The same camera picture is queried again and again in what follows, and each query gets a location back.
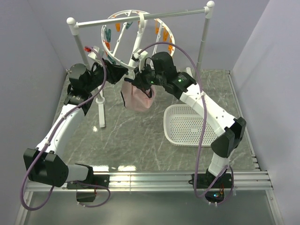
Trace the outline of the pink underwear navy trim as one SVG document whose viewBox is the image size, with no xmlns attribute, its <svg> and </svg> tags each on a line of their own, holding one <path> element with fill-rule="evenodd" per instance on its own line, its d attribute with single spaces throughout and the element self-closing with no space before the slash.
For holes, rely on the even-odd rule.
<svg viewBox="0 0 300 225">
<path fill-rule="evenodd" d="M 145 112 L 149 110 L 156 97 L 156 89 L 153 85 L 149 90 L 143 92 L 129 81 L 123 82 L 120 93 L 124 106 L 127 109 L 136 112 Z"/>
</svg>

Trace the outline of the white round clip hanger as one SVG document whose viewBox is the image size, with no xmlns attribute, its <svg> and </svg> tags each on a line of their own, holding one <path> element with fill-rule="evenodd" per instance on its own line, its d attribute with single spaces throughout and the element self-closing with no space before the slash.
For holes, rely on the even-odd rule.
<svg viewBox="0 0 300 225">
<path fill-rule="evenodd" d="M 119 12 L 116 12 L 116 13 L 112 14 L 111 16 L 109 16 L 109 18 L 110 19 L 115 19 L 115 18 L 118 18 L 120 16 L 121 17 L 123 17 L 123 16 L 127 16 L 127 17 L 140 16 L 141 14 L 145 15 L 145 14 L 147 14 L 147 12 L 141 11 L 141 10 L 133 10 L 133 9 L 123 10 L 123 11 L 119 11 Z M 164 27 L 166 27 L 166 29 L 169 32 L 169 37 L 168 37 L 167 42 L 170 43 L 170 44 L 174 44 L 175 43 L 175 38 L 174 38 L 173 33 L 171 32 L 171 30 L 169 29 L 169 27 L 161 19 L 156 18 L 155 20 L 158 20 L 158 22 L 160 23 L 159 33 L 156 35 L 157 36 L 156 37 L 156 42 L 163 42 L 163 30 L 164 30 Z M 108 52 L 108 55 L 116 61 L 116 65 L 118 64 L 118 65 L 121 65 L 123 67 L 128 68 L 129 70 L 133 70 L 134 67 L 135 67 L 135 61 L 133 61 L 132 59 L 129 59 L 129 61 L 127 63 L 125 63 L 124 61 L 122 61 L 122 60 L 120 60 L 116 57 L 116 52 L 118 51 L 118 48 L 119 48 L 120 42 L 121 42 L 121 40 L 124 36 L 124 33 L 128 32 L 128 30 L 126 29 L 126 24 L 127 24 L 127 22 L 120 23 L 120 32 L 117 32 L 119 34 L 119 36 L 116 40 L 116 44 L 114 45 L 114 47 L 113 48 L 110 47 L 110 52 Z M 138 26 L 138 30 L 136 32 L 133 49 L 131 51 L 132 53 L 136 49 L 141 49 L 141 41 L 142 41 L 142 38 L 145 36 L 145 29 L 146 29 L 146 26 L 147 26 L 147 22 L 145 21 L 144 26 L 141 28 L 140 27 L 140 21 L 138 21 L 137 26 Z M 106 40 L 105 33 L 104 33 L 105 28 L 108 28 L 108 27 L 106 25 L 103 25 L 102 28 L 101 28 L 100 36 L 101 36 L 101 41 L 102 41 L 104 51 L 106 53 L 107 48 L 106 48 L 105 43 L 104 43 L 104 41 Z"/>
</svg>

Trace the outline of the white perforated plastic basket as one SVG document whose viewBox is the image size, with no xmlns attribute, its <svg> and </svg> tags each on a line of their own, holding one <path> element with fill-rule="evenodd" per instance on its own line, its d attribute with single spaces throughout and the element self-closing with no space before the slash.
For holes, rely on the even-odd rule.
<svg viewBox="0 0 300 225">
<path fill-rule="evenodd" d="M 202 140 L 203 147 L 209 147 L 218 137 L 217 123 L 213 119 L 224 116 L 224 109 L 216 111 L 217 115 L 207 115 Z M 171 105 L 164 112 L 164 133 L 167 140 L 181 147 L 197 147 L 203 130 L 204 109 L 202 106 Z"/>
</svg>

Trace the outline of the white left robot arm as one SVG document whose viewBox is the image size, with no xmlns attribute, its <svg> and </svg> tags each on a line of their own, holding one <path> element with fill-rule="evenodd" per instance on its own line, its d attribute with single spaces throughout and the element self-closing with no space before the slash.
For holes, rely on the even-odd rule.
<svg viewBox="0 0 300 225">
<path fill-rule="evenodd" d="M 92 92 L 103 87 L 105 82 L 116 84 L 127 72 L 127 68 L 107 60 L 103 66 L 95 62 L 90 70 L 81 63 L 70 68 L 67 96 L 58 119 L 42 142 L 34 149 L 27 149 L 23 155 L 29 180 L 55 187 L 72 181 L 78 181 L 83 188 L 94 185 L 91 166 L 67 165 L 61 156 L 90 109 Z"/>
</svg>

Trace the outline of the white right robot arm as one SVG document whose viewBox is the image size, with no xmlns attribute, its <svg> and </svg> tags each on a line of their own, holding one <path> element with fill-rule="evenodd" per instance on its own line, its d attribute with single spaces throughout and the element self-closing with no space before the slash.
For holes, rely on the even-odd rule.
<svg viewBox="0 0 300 225">
<path fill-rule="evenodd" d="M 223 174 L 229 166 L 229 159 L 241 142 L 246 121 L 229 114 L 212 100 L 201 87 L 200 80 L 187 72 L 177 71 L 171 55 L 158 52 L 148 57 L 142 50 L 133 53 L 132 60 L 139 65 L 134 69 L 134 78 L 125 79 L 122 97 L 126 108 L 137 111 L 151 106 L 155 86 L 164 90 L 181 102 L 190 106 L 203 118 L 200 140 L 203 140 L 206 125 L 210 125 L 217 138 L 212 142 L 213 157 L 206 172 L 207 183 L 218 187 L 223 182 Z"/>
</svg>

